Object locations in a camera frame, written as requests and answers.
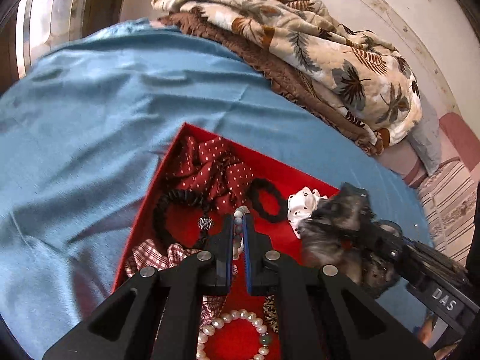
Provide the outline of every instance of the gray pillow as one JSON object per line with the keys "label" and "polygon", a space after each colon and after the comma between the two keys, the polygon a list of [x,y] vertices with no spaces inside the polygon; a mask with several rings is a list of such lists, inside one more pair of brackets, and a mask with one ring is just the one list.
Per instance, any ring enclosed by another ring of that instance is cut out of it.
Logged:
{"label": "gray pillow", "polygon": [[420,92],[422,118],[418,125],[414,126],[406,136],[413,150],[420,157],[427,174],[433,175],[440,165],[442,148],[440,145],[438,115],[435,108],[427,101],[425,95]]}

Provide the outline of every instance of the white wall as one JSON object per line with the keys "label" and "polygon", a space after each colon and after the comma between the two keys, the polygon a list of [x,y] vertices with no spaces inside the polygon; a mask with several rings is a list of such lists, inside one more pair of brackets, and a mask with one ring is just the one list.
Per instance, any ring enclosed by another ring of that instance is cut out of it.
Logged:
{"label": "white wall", "polygon": [[[150,1],[124,0],[121,19],[155,19]],[[352,29],[370,29],[391,41],[437,110],[460,111],[480,137],[480,46],[455,0],[323,1]]]}

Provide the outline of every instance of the green bead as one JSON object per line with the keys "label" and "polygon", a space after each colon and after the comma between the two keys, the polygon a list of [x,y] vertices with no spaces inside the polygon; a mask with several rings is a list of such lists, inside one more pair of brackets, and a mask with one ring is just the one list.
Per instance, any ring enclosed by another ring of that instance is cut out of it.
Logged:
{"label": "green bead", "polygon": [[259,337],[260,345],[270,345],[272,343],[272,337],[269,335],[261,335]]}

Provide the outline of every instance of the striped pillow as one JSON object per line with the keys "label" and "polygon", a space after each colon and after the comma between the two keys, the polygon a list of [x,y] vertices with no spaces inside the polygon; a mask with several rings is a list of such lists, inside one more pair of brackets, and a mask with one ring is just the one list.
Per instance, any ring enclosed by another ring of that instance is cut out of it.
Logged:
{"label": "striped pillow", "polygon": [[459,159],[443,164],[418,188],[435,248],[465,265],[474,232],[477,185]]}

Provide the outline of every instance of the white scrunchie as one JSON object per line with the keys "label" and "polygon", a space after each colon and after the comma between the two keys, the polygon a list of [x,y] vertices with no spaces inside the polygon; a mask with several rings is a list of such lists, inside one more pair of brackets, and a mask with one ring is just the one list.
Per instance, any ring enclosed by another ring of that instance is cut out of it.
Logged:
{"label": "white scrunchie", "polygon": [[292,226],[293,233],[300,239],[297,231],[299,223],[302,219],[308,218],[312,211],[317,208],[320,199],[328,199],[326,196],[320,196],[317,190],[310,191],[310,188],[303,187],[295,195],[289,196],[289,213],[286,215]]}

